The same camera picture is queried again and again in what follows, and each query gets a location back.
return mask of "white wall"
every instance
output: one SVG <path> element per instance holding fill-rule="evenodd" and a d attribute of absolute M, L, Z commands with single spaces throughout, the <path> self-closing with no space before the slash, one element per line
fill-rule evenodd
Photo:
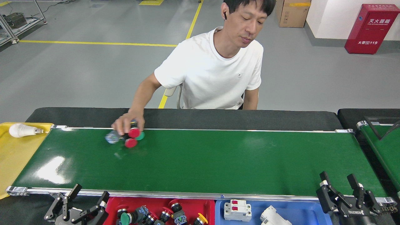
<path fill-rule="evenodd" d="M 395 4 L 400 0 L 312 0 L 307 23 L 316 38 L 347 39 L 361 9 L 361 4 Z M 400 15 L 385 40 L 400 41 Z"/>

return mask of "blue bin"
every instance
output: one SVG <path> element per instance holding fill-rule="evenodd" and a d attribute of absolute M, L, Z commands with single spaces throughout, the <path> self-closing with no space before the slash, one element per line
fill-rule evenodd
<path fill-rule="evenodd" d="M 215 203 L 215 224 L 218 225 L 260 225 L 261 214 L 272 205 L 285 220 L 292 225 L 332 225 L 328 214 L 322 211 L 319 202 L 298 201 L 246 201 L 251 205 L 252 218 L 250 222 L 224 219 L 224 204 L 230 200 L 217 200 Z"/>

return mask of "green push button cap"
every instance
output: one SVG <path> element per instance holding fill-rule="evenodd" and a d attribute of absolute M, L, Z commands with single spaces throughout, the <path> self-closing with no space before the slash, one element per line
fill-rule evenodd
<path fill-rule="evenodd" d="M 144 138 L 144 132 L 140 132 L 140 135 L 136 138 L 136 140 L 140 141 Z"/>
<path fill-rule="evenodd" d="M 121 225 L 129 225 L 130 223 L 130 217 L 127 213 L 123 213 L 121 215 Z"/>

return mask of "red fire extinguisher box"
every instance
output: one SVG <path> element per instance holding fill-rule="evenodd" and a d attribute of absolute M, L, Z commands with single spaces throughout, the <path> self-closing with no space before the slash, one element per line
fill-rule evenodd
<path fill-rule="evenodd" d="M 375 54 L 399 13 L 394 4 L 362 4 L 344 48 L 348 53 Z"/>

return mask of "light bulb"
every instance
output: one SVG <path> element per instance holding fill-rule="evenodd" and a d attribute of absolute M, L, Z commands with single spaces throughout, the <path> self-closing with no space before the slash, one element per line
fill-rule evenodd
<path fill-rule="evenodd" d="M 13 137 L 24 137 L 28 135 L 38 135 L 43 133 L 43 129 L 37 127 L 27 126 L 22 123 L 16 123 L 10 126 L 8 130 L 11 136 Z"/>

